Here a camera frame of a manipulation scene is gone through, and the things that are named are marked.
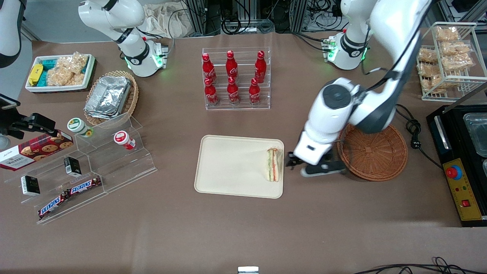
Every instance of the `acrylic bottle rack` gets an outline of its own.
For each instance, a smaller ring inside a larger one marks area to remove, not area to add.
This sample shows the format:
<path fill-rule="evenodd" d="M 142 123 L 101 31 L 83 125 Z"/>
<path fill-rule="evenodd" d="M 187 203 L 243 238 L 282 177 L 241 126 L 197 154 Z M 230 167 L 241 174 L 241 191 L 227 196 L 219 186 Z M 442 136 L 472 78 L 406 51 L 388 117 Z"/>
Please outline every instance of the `acrylic bottle rack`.
<path fill-rule="evenodd" d="M 226 52 L 232 50 L 234 58 L 238 64 L 239 81 L 237 86 L 239 88 L 240 103 L 238 105 L 231 105 L 228 99 L 228 76 L 226 74 Z M 250 81 L 255 76 L 255 61 L 257 60 L 257 53 L 259 50 L 264 51 L 264 60 L 267 63 L 264 83 L 260 83 L 261 101 L 257 106 L 250 105 L 249 87 Z M 203 48 L 203 53 L 208 53 L 210 60 L 215 66 L 217 79 L 213 83 L 216 88 L 216 93 L 220 103 L 217 106 L 210 106 L 205 97 L 205 106 L 207 110 L 259 110 L 271 108 L 271 49 L 270 47 L 240 47 L 240 48 Z M 205 75 L 203 76 L 203 90 L 205 88 Z"/>
<path fill-rule="evenodd" d="M 4 181 L 19 188 L 22 205 L 34 207 L 32 216 L 29 217 L 32 220 L 38 220 L 37 211 L 59 196 L 62 191 L 91 178 L 101 177 L 101 185 L 68 198 L 37 222 L 38 224 L 46 224 L 157 171 L 152 156 L 144 148 L 138 132 L 141 128 L 140 123 L 128 114 L 107 120 L 93 127 L 93 135 L 90 138 L 75 135 L 76 146 L 62 150 L 17 171 L 2 170 Z M 125 130 L 135 140 L 136 147 L 134 149 L 127 150 L 113 141 L 113 135 L 120 130 Z M 82 176 L 75 178 L 66 174 L 64 167 L 64 158 L 66 157 L 72 157 L 79 161 Z M 22 194 L 20 178 L 25 175 L 37 178 L 40 195 L 26 196 Z"/>

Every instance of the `white cloth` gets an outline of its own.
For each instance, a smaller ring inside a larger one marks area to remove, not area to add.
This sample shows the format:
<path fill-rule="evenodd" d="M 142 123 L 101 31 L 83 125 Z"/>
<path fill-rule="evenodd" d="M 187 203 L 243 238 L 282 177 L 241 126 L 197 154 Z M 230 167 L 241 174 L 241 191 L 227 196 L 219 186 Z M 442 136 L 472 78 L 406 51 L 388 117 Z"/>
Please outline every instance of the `white cloth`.
<path fill-rule="evenodd" d="M 191 22 L 188 18 L 188 10 L 182 10 L 171 14 L 180 9 L 187 9 L 183 2 L 167 2 L 161 4 L 145 4 L 144 12 L 146 14 L 144 32 L 158 34 L 164 37 L 170 35 L 175 38 L 185 37 L 194 32 Z"/>

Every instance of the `table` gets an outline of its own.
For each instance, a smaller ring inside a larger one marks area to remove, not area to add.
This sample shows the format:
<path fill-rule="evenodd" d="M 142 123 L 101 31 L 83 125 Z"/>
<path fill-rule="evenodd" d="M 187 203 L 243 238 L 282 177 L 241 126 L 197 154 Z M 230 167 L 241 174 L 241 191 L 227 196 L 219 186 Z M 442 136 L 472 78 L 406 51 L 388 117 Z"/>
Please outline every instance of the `table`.
<path fill-rule="evenodd" d="M 207 112 L 201 49 L 259 43 L 272 43 L 271 109 Z M 366 69 L 390 67 L 385 50 L 375 41 L 371 47 Z M 95 78 L 127 70 L 113 42 L 33 42 L 34 56 L 74 51 L 96 56 Z M 35 224 L 32 207 L 19 204 L 18 189 L 0 184 L 0 269 L 9 274 L 215 274 L 256 265 L 263 274 L 353 273 L 392 263 L 431 263 L 432 256 L 442 256 L 450 264 L 487 271 L 487 231 L 459 227 L 442 171 L 411 148 L 404 171 L 387 182 L 339 174 L 303 178 L 299 170 L 286 169 L 279 199 L 194 190 L 204 135 L 277 138 L 292 151 L 324 83 L 347 77 L 369 86 L 381 76 L 341 71 L 292 35 L 178 39 L 166 70 L 136 78 L 140 98 L 134 117 L 144 126 L 142 139 L 158 172 L 45 226 Z M 425 117 L 441 103 L 422 101 L 420 94 L 413 72 L 399 102 L 422 123 L 423 148 L 438 160 Z M 65 130 L 70 118 L 83 117 L 85 99 L 86 93 L 23 90 L 19 111 L 39 112 Z M 396 116 L 393 125 L 409 143 L 405 120 Z"/>

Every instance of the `aluminum foil container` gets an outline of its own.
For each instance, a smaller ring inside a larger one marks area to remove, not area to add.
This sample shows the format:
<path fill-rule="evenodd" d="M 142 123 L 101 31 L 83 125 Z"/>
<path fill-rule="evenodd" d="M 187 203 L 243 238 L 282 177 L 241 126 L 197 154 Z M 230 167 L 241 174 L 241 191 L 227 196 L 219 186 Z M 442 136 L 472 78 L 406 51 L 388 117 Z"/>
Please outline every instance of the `aluminum foil container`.
<path fill-rule="evenodd" d="M 92 117 L 104 119 L 119 115 L 127 100 L 130 85 L 130 80 L 125 77 L 102 77 L 85 105 L 85 112 Z"/>

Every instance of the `wicker tray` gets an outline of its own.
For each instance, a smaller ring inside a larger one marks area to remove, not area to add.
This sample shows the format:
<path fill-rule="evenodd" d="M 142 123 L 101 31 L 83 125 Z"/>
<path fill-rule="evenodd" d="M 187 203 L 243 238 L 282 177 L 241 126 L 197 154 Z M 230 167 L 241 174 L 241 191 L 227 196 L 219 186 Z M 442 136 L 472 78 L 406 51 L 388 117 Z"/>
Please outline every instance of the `wicker tray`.
<path fill-rule="evenodd" d="M 137 100 L 139 99 L 139 87 L 137 86 L 137 83 L 135 82 L 135 79 L 133 78 L 133 76 L 130 75 L 129 73 L 125 72 L 125 71 L 118 71 L 118 70 L 108 72 L 104 76 L 115 76 L 115 77 L 123 76 L 123 77 L 126 77 L 127 79 L 130 80 L 131 86 L 130 86 L 130 90 L 129 90 L 129 95 L 127 96 L 127 100 L 125 101 L 125 105 L 124 105 L 124 108 L 122 110 L 122 113 L 128 112 L 131 116 L 133 114 L 133 111 L 135 110 L 135 105 L 137 104 Z M 88 96 L 86 97 L 86 102 L 88 102 L 88 100 L 90 99 L 90 97 L 93 93 L 93 89 L 96 86 L 96 84 L 98 84 L 98 81 L 100 81 L 100 79 L 101 79 L 101 77 L 98 80 L 96 80 L 96 82 L 91 87 L 90 92 L 88 93 Z M 99 124 L 108 120 L 108 119 L 91 117 L 86 112 L 85 112 L 85 117 L 86 117 L 86 120 L 90 124 L 92 124 L 93 126 L 99 125 Z"/>
<path fill-rule="evenodd" d="M 392 125 L 382 132 L 366 134 L 349 124 L 340 133 L 338 152 L 355 175 L 370 181 L 387 181 L 398 176 L 408 161 L 408 148 Z"/>

